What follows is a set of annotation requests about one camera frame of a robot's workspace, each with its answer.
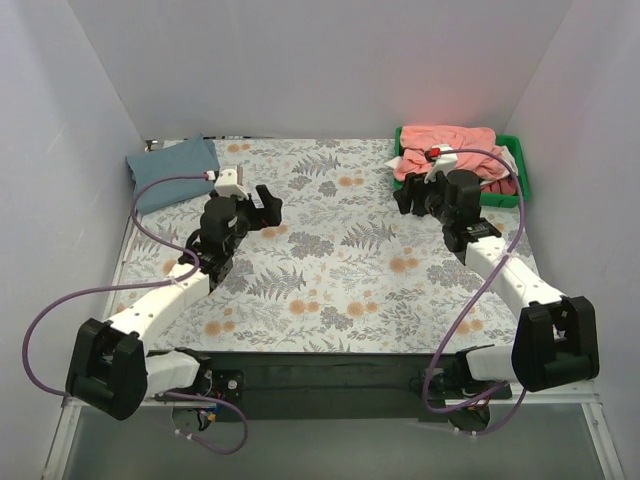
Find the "blue-grey t shirt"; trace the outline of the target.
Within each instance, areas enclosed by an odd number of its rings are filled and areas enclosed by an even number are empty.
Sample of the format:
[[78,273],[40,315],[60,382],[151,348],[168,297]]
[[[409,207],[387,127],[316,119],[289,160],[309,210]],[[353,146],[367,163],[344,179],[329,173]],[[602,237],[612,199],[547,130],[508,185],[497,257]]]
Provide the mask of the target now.
[[[214,142],[202,135],[152,152],[130,155],[126,162],[131,172],[134,195],[160,179],[173,176],[202,175],[218,171]],[[208,194],[212,184],[204,179],[175,179],[151,187],[137,202],[137,211],[146,215],[164,207]]]

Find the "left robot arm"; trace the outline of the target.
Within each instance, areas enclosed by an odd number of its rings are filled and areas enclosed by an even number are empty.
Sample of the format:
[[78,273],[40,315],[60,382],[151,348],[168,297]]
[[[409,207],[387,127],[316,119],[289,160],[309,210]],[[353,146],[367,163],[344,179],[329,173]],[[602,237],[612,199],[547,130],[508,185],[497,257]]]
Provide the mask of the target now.
[[246,199],[214,194],[166,282],[122,312],[81,325],[66,392],[117,420],[130,417],[143,400],[170,391],[193,400],[205,398],[213,386],[208,355],[186,347],[167,353],[150,348],[180,315],[223,282],[249,232],[281,223],[282,205],[265,185],[256,186]]

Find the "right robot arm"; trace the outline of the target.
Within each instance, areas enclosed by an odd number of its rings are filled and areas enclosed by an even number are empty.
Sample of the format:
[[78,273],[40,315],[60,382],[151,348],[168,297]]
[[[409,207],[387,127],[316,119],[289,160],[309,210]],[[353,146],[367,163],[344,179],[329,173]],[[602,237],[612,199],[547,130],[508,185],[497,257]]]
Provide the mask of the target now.
[[441,223],[447,249],[488,283],[518,321],[511,344],[457,353],[454,389],[471,398],[489,382],[518,382],[537,392],[595,378],[594,306],[550,286],[513,256],[500,230],[482,216],[480,196],[478,177],[466,170],[410,174],[394,193],[401,213]]

